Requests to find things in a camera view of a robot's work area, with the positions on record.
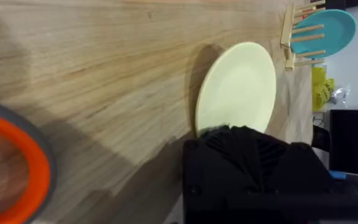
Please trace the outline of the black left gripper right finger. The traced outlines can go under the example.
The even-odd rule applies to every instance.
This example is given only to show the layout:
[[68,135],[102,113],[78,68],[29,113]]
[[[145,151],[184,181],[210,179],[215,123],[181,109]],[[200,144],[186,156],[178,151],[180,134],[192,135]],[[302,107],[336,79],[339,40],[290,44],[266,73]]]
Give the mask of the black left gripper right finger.
[[231,128],[239,162],[262,192],[326,194],[334,178],[303,142],[288,143],[246,126]]

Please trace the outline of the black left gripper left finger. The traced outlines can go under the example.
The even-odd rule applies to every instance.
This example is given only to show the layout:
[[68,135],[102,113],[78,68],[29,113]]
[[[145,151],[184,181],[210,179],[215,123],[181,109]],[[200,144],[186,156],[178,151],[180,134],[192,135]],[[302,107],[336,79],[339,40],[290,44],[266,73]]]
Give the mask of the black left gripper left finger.
[[183,145],[186,195],[226,195],[264,191],[257,153],[258,132],[222,126]]

